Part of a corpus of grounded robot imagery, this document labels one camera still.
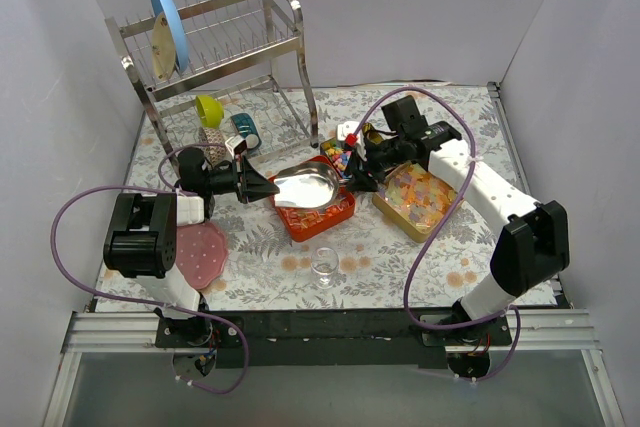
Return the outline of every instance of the cable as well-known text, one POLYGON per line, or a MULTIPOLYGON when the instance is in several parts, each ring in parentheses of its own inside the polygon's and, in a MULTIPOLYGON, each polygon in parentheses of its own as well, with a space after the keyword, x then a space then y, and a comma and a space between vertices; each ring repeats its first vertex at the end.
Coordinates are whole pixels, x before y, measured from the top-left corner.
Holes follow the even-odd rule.
POLYGON ((484 355, 489 352, 489 347, 491 347, 491 334, 487 334, 487 346, 484 348, 480 355, 484 355))
POLYGON ((147 187, 135 187, 135 186, 127 186, 127 185, 105 185, 102 187, 94 187, 92 189, 85 190, 84 192, 80 192, 79 194, 73 196, 60 208, 55 218, 53 219, 53 223, 51 224, 51 236, 50 236, 51 255, 53 255, 53 261, 58 267, 58 270, 64 276, 65 279, 67 279, 73 285, 78 287, 80 290, 84 290, 85 292, 88 292, 89 294, 94 295, 96 297, 104 297, 105 299, 117 300, 121 302, 133 302, 135 304, 155 305, 161 308, 166 307, 166 308, 175 310, 176 312, 182 312, 183 314, 192 315, 192 316, 196 315, 198 317, 204 317, 205 319, 214 320, 216 322, 220 322, 222 324, 225 324, 228 327, 235 329, 238 333, 238 336, 240 337, 240 341, 242 342, 242 348, 244 350, 244 364, 242 366, 242 372, 240 373, 236 381, 226 389, 217 389, 215 387, 211 387, 209 385, 206 385, 197 381, 190 380, 187 382, 189 385, 195 385, 196 387, 206 390, 207 392, 211 392, 212 394, 228 394, 229 392, 233 392, 242 383, 242 381, 244 380, 244 377, 247 375, 247 370, 249 368, 249 344, 247 343, 247 339, 242 333, 242 331, 233 322, 230 322, 227 319, 223 319, 222 317, 218 317, 217 315, 207 314, 205 312, 196 312, 194 310, 185 309, 177 305, 166 305, 163 302, 159 302, 157 300, 139 299, 136 297, 126 297, 122 295, 110 294, 108 292, 102 292, 100 290, 94 289, 80 282, 73 275, 71 275, 69 271, 62 264, 62 260, 60 259, 60 255, 58 253, 58 244, 57 244, 58 225, 60 224, 60 219, 62 219, 62 216, 69 209, 69 207, 71 207, 78 200, 88 195, 94 194, 96 192, 104 192, 106 190, 135 190, 138 192, 149 192, 153 194, 166 194, 166 192, 163 190, 151 189, 147 187))
POLYGON ((182 147, 178 147, 177 149, 173 149, 171 152, 169 152, 167 155, 165 155, 162 160, 160 161, 160 163, 158 164, 158 177, 160 178, 160 181, 166 185, 167 187, 169 187, 171 190, 174 190, 175 187, 173 186, 173 184, 171 184, 171 182, 169 182, 164 174, 162 173, 162 167, 164 167, 164 164, 167 160, 169 160, 171 157, 173 157, 174 155, 176 155, 178 152, 182 152, 184 149, 188 149, 189 147, 223 147, 223 148, 227 148, 225 145, 217 143, 217 142, 213 142, 213 143, 208 143, 208 142, 198 142, 195 144, 187 144, 187 145, 183 145, 182 147))
POLYGON ((473 350, 470 350, 469 352, 465 352, 466 355, 470 355, 473 356, 475 355, 475 353, 478 351, 478 349, 480 348, 480 345, 482 345, 482 337, 480 337, 480 340, 478 340, 478 343, 476 344, 476 346, 473 348, 473 350))
MULTIPOLYGON (((467 327, 473 327, 473 326, 476 326, 476 325, 483 324, 485 322, 491 321, 493 319, 497 319, 498 317, 504 315, 505 311, 501 310, 501 311, 498 311, 498 312, 496 312, 494 314, 486 315, 484 317, 480 317, 479 319, 470 320, 468 322, 459 322, 457 324, 440 325, 440 324, 427 324, 426 322, 421 322, 414 315, 414 313, 411 311, 411 308, 409 307, 409 291, 411 289, 411 282, 413 281, 413 277, 415 276, 415 273, 418 270, 418 266, 420 265, 420 261, 425 256, 425 254, 427 253, 427 250, 429 250, 429 247, 431 247, 431 245, 433 244, 433 241, 438 236, 438 234, 440 233, 442 228, 445 226, 447 221, 451 218, 453 213, 456 211, 458 205, 460 205, 460 203, 462 202, 462 200, 464 198, 464 194, 465 194, 467 188, 469 187, 469 184, 471 183, 471 179, 473 179, 473 174, 474 174, 475 168, 476 168, 476 160, 475 160, 476 159, 476 140, 475 140, 475 137, 473 136, 473 132, 471 131, 471 129, 469 128, 467 123, 464 121, 464 119, 460 115, 458 115, 458 113, 455 110, 453 110, 453 108, 449 104, 447 104, 444 100, 442 100, 440 97, 438 97, 435 94, 432 94, 428 90, 425 90, 425 89, 423 89, 421 87, 407 86, 407 87, 399 87, 397 89, 394 89, 391 92, 389 92, 389 93, 383 95, 382 97, 380 97, 369 108, 369 110, 365 113, 364 117, 360 121, 360 124, 358 124, 358 127, 356 128, 354 134, 357 135, 358 132, 360 132, 360 130, 362 129, 364 124, 367 122, 367 120, 369 119, 371 114, 385 100, 387 100, 388 98, 390 98, 390 97, 392 97, 392 96, 394 96, 396 94, 399 94, 401 92, 412 92, 412 91, 424 94, 427 97, 429 97, 430 99, 434 100, 435 102, 440 104, 447 112, 449 112, 453 116, 454 119, 456 119, 456 121, 462 126, 463 130, 467 134, 467 137, 469 138, 469 152, 470 152, 471 159, 470 159, 470 162, 469 162, 469 171, 467 172, 467 176, 465 177, 464 182, 462 183, 462 186, 460 187, 460 190, 458 191, 455 200, 449 206, 449 209, 447 209, 447 212, 442 217, 442 219, 440 219, 440 222, 438 222, 436 227, 431 231, 431 233, 429 234, 429 237, 427 238, 426 242, 424 243, 424 245, 420 249, 420 252, 418 253, 416 259, 413 261, 413 265, 409 269, 409 274, 407 275, 407 282, 404 285, 404 293, 403 293, 403 296, 402 296, 402 302, 403 302, 403 305, 404 305, 404 310, 405 310, 405 312, 407 312, 407 314, 409 315, 409 318, 411 319, 411 321, 415 325, 417 325, 418 327, 421 327, 421 328, 423 328, 425 330, 454 330, 454 329, 464 329, 464 328, 467 328, 467 327)), ((494 371, 495 373, 500 372, 506 366, 506 364, 511 360, 513 352, 515 351, 515 346, 516 346, 516 344, 518 342, 517 339, 520 338, 520 314, 518 313, 518 310, 517 310, 517 308, 515 306, 510 306, 510 308, 513 309, 516 312, 516 319, 517 319, 517 323, 518 323, 518 326, 517 326, 517 329, 516 329, 516 336, 515 336, 515 339, 514 339, 514 341, 512 343, 511 350, 509 351, 509 355, 507 355, 507 358, 505 359, 505 362, 503 362, 503 364, 501 364, 499 369, 496 369, 496 371, 494 371)), ((492 372, 491 374, 487 374, 482 379, 486 380, 488 378, 492 378, 495 375, 494 372, 492 372)))

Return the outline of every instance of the clear glass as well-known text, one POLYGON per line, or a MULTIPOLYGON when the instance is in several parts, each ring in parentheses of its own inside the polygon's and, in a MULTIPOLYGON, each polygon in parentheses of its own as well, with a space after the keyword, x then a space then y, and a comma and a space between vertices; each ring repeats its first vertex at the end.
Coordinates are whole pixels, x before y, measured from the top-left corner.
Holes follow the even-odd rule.
POLYGON ((340 258, 338 253, 329 247, 320 247, 311 255, 311 272, 318 287, 328 289, 333 285, 338 271, 340 258))

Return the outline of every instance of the yellow cup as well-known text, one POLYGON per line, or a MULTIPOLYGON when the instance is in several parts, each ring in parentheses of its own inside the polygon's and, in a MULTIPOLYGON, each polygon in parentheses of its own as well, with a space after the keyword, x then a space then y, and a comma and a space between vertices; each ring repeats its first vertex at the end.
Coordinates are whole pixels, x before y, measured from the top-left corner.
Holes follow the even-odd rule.
POLYGON ((196 108, 203 127, 210 129, 220 127, 220 122, 224 119, 224 107, 219 101, 208 95, 198 95, 196 96, 196 108))

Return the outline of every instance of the red tray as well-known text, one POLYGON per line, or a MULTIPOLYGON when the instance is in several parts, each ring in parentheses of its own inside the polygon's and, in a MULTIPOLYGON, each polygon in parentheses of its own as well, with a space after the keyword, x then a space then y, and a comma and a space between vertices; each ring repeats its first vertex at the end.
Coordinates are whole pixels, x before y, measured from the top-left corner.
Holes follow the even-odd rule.
MULTIPOLYGON (((323 162, 330 165, 335 170, 333 164, 323 155, 318 155, 313 159, 309 159, 312 162, 323 162)), ((269 180, 273 182, 276 178, 274 175, 269 180)), ((276 207, 276 212, 282 223, 287 228, 289 235, 296 242, 304 242, 311 237, 318 235, 320 232, 338 225, 340 222, 347 220, 351 217, 356 210, 356 199, 351 192, 348 192, 344 187, 340 189, 341 200, 336 199, 333 205, 323 209, 323 212, 307 209, 291 209, 276 207)), ((271 197, 271 203, 275 206, 275 200, 271 197)))

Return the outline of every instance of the black metal base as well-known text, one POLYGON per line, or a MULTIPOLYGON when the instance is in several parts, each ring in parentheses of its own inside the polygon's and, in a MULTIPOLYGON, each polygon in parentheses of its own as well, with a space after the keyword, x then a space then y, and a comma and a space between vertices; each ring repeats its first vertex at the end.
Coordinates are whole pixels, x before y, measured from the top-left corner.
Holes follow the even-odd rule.
MULTIPOLYGON (((451 314, 451 309, 416 309, 415 315, 428 315, 429 321, 451 314)), ((236 324, 247 337, 252 366, 276 365, 418 365, 421 368, 447 368, 447 345, 471 342, 426 333, 413 325, 402 309, 322 310, 322 311, 242 311, 216 312, 236 324)), ((189 348, 180 332, 181 322, 160 319, 156 347, 189 348)), ((487 325, 492 345, 510 345, 506 319, 487 325)), ((242 366, 243 350, 238 335, 217 325, 221 339, 217 368, 242 366)))

